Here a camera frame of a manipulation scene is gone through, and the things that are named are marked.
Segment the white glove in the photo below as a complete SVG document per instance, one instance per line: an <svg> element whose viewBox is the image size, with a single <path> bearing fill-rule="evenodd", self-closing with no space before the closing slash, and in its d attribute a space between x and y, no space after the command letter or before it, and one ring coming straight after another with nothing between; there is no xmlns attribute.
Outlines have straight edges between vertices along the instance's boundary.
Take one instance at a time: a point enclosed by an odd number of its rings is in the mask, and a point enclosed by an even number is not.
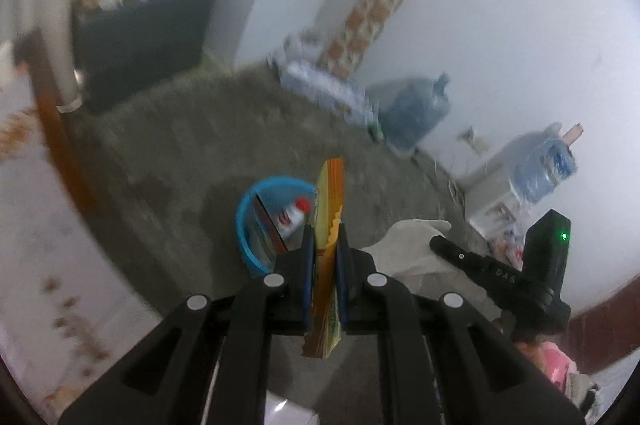
<svg viewBox="0 0 640 425"><path fill-rule="evenodd" d="M412 293L438 299L453 291L465 297L489 321L500 317L500 309L483 288L430 248L433 237L450 229L449 221L398 221L380 242L363 251L371 254L380 273L397 278Z"/></svg>

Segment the blue plastic basin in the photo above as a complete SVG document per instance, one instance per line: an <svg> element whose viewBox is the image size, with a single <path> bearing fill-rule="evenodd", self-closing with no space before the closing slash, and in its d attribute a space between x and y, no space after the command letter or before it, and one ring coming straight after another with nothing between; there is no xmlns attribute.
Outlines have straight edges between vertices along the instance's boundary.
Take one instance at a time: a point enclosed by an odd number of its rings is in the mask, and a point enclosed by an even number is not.
<svg viewBox="0 0 640 425"><path fill-rule="evenodd" d="M255 183L242 196L236 211L236 233L238 234L240 255L252 277L263 277L270 273L270 270L260 262L251 250L246 229L247 223L254 217L252 199L256 194L260 194L260 199L270 214L277 214L296 198L306 198L313 203L316 188L302 180L287 176L274 176Z"/></svg>

